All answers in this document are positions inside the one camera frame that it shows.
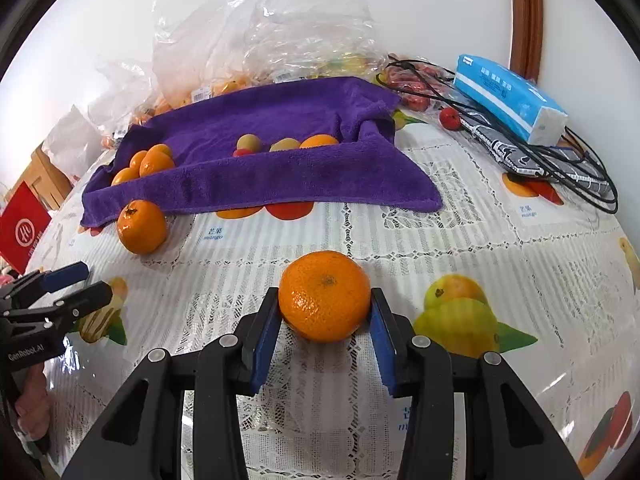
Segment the blue gripper pad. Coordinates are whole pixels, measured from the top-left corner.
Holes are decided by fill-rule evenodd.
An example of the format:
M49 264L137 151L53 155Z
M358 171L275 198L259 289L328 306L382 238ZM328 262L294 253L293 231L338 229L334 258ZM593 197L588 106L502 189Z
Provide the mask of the blue gripper pad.
M89 277L89 267L84 262L62 267L58 270L45 272L42 277L42 290L45 292L56 292L66 286L82 282Z
M376 352L376 360L378 361L378 370L382 384L389 390L392 397L396 392L396 353L391 338L386 329L386 325L382 319L382 313L378 302L371 295L371 318L369 322L369 333L371 334L371 342Z
M254 395L258 393L264 381L267 380L271 357L273 356L273 349L276 347L281 323L282 316L280 315L280 307L278 306L276 295L276 299L269 310L267 321L264 324L264 329L260 334L260 339L258 339L258 344L255 346L254 368L250 381Z

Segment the white lace tablecloth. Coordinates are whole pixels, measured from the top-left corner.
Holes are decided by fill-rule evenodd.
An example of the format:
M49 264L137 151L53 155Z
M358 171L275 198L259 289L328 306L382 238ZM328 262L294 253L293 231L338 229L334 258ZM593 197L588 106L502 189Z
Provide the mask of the white lace tablecloth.
M48 363L50 460L57 470L151 349L193 351L233 331L241 316L258 309L267 288L278 285L289 262L317 250L354 258L372 286L382 287L391 309L411 320L434 280L450 273L473 278L499 321L538 338L504 357L576 460L623 392L632 399L635 434L638 302L616 219L562 189L563 206L511 194L497 164L463 133L411 124L398 132L396 146L434 181L443 209L424 214L316 203L308 216L290 222L265 209L239 220L179 216L170 219L161 249L142 258L119 243L114 224L101 233L78 232L87 174L52 220L30 268L83 260L92 269L91 282L122 277L128 288L121 315L126 344L108 337L89 344L71 333L65 355ZM382 386L365 328L339 344L318 345L283 326L266 384L252 399L238 397L250 476L394 478L409 405L409 399L391 399ZM456 478L463 478L465 456L461 406ZM186 475L193 466L192 416L188 393L182 418ZM608 450L590 478L604 478L632 437Z

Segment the towel fold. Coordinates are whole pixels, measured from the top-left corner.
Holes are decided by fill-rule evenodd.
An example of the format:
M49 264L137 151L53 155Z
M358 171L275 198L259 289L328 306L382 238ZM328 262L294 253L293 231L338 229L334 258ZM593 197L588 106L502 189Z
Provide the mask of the towel fold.
M442 205L429 177L393 146L390 114L399 98L352 77L250 88L173 110L132 126L113 162L82 194L81 224L115 220L131 200L167 214L201 213L279 202L360 202L432 212ZM261 153L233 158L252 133ZM285 137L331 134L340 144L268 152ZM139 150L164 143L176 168L111 187Z

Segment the white wall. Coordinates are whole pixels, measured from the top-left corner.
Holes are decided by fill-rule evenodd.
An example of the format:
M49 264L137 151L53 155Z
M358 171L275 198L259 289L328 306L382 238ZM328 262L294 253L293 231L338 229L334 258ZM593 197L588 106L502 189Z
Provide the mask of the white wall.
M620 191L618 219L640 250L640 62L594 0L545 0L539 84L606 164Z
M99 57L150 60L152 0L58 0L0 82L0 182L13 185L30 153L72 104L106 83ZM472 52L508 64L511 0L369 0L385 47L455 67Z

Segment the blue tissue package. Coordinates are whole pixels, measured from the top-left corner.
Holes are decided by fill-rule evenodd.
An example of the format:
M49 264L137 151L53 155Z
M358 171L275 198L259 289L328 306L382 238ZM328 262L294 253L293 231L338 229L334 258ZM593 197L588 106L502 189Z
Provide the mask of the blue tissue package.
M493 61L460 56L454 85L529 144L555 146L564 134L569 116L560 105Z

